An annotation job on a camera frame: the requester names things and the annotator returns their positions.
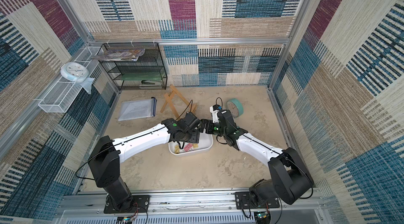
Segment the white plastic storage box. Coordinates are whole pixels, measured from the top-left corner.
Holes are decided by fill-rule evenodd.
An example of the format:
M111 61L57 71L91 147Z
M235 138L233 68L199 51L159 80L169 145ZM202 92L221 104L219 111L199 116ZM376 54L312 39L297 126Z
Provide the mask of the white plastic storage box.
M186 157L209 151L212 148L213 143L214 141L211 135L201 133L198 144L186 143L184 148L180 149L178 143L170 142L168 144L168 149L170 153L175 156Z

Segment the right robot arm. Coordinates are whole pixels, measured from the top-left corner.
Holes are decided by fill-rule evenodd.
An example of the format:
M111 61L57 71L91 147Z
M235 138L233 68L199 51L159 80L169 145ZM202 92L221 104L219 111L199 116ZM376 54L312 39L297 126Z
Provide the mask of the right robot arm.
M249 200L254 206L263 206L278 198L291 205L308 190L314 192L314 181L298 152L289 147L280 149L254 137L234 122L228 109L219 105L210 107L211 120L203 120L207 133L224 138L224 145L249 154L267 165L270 179L261 179L249 188Z

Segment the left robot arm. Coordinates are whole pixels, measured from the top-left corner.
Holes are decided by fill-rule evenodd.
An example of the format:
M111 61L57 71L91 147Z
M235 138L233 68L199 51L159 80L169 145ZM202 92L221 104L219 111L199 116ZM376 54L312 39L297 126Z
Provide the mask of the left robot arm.
M199 143L200 123L193 113L188 112L182 119L168 118L128 137L100 138L88 159L88 165L96 186L108 193L109 205L118 212L129 212L135 207L132 194L121 177L121 163L157 145L170 142Z

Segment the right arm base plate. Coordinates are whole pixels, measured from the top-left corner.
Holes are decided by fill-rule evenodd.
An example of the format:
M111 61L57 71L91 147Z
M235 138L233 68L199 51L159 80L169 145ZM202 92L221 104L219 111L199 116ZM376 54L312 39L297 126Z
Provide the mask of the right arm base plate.
M280 208L277 197L260 199L257 195L247 191L237 191L234 196L236 208L239 210Z

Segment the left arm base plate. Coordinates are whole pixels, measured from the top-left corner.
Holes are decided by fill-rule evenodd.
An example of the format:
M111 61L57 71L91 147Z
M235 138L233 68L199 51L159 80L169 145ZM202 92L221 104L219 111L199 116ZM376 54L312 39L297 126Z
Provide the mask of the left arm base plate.
M134 195L118 204L110 195L107 195L103 213L146 213L148 211L149 200L150 195Z

